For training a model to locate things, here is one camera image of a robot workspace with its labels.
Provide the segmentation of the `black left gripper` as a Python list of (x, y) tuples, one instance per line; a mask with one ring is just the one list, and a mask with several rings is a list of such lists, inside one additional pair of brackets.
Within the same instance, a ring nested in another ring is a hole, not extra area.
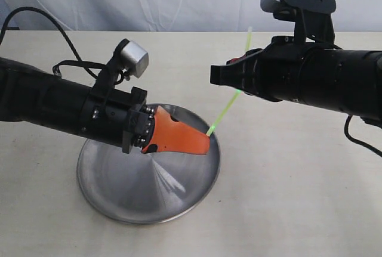
[(175, 120), (162, 106), (146, 104), (147, 91), (133, 87), (130, 93), (113, 89), (107, 97), (90, 93), (80, 114), (80, 136), (120, 147), (130, 153), (174, 152), (206, 155), (210, 138)]

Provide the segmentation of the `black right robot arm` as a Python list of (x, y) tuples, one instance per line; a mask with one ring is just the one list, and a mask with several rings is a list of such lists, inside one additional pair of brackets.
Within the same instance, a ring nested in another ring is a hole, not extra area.
[(342, 112), (381, 126), (381, 51), (297, 44), (291, 36), (275, 36), (264, 49), (212, 65), (210, 82), (267, 101)]

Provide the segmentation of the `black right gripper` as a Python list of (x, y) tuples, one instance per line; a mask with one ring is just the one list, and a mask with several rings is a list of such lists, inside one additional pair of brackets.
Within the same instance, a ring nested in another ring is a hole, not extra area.
[(245, 51), (225, 65), (212, 65), (210, 83), (229, 86), (248, 95), (279, 102), (307, 102), (306, 78), (310, 43), (296, 44), (292, 37), (275, 36), (265, 48)]

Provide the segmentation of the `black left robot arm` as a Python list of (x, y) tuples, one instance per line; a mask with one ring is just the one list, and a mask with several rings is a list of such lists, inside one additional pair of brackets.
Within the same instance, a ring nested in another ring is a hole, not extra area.
[(86, 86), (34, 66), (1, 59), (1, 121), (29, 122), (84, 137), (130, 153), (205, 155), (210, 138), (177, 120), (162, 106), (146, 103), (147, 91)]

